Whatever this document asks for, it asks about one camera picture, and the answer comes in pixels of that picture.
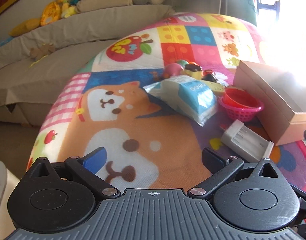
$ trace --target cardboard box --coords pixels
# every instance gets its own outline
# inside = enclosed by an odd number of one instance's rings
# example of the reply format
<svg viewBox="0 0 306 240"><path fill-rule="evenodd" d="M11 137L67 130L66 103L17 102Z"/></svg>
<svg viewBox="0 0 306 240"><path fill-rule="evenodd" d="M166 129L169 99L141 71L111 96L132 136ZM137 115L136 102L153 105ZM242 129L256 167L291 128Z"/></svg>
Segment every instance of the cardboard box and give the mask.
<svg viewBox="0 0 306 240"><path fill-rule="evenodd" d="M241 61L234 86L260 99L265 108L257 117L275 145L304 139L306 130L306 86L281 69Z"/></svg>

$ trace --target plastic bag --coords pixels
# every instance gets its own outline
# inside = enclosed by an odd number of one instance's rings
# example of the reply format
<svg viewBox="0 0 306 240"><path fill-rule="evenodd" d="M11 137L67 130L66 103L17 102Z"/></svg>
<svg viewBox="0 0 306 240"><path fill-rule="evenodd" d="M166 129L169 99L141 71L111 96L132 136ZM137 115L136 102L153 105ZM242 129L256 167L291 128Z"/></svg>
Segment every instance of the plastic bag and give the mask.
<svg viewBox="0 0 306 240"><path fill-rule="evenodd" d="M216 96L203 82L189 76L173 76L144 87L180 114L203 126L217 111Z"/></svg>

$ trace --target yellow polka dot square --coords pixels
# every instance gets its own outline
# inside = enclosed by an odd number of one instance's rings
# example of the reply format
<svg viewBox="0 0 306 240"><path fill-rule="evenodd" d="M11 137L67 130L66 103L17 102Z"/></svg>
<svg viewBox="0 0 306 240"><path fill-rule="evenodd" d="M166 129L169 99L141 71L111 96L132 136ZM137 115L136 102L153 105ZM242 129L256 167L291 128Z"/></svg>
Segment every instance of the yellow polka dot square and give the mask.
<svg viewBox="0 0 306 240"><path fill-rule="evenodd" d="M190 39L183 25L157 27L161 43L190 44Z"/></svg>
<svg viewBox="0 0 306 240"><path fill-rule="evenodd" d="M231 29L231 30L240 30L247 31L246 26L237 18L227 16L227 15L218 15L218 14L199 14L201 17L206 20L209 27Z"/></svg>

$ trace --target crosshair marking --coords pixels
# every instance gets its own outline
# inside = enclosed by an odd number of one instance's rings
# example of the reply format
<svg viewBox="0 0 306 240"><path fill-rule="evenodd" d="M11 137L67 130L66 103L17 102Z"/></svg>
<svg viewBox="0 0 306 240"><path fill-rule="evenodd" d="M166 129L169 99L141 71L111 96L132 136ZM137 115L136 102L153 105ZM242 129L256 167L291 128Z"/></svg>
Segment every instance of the crosshair marking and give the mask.
<svg viewBox="0 0 306 240"><path fill-rule="evenodd" d="M158 194L159 194L159 193L157 193L156 191L152 191L152 192L150 193L150 195L153 196L153 197L157 196Z"/></svg>

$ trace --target blue polka dot square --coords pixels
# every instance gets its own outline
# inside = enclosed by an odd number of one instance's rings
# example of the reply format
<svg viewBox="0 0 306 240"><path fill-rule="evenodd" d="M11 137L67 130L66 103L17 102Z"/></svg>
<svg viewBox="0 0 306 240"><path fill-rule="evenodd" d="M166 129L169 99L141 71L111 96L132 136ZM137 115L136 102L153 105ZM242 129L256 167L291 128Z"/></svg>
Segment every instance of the blue polka dot square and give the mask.
<svg viewBox="0 0 306 240"><path fill-rule="evenodd" d="M185 26L191 44L216 46L215 39L209 27Z"/></svg>

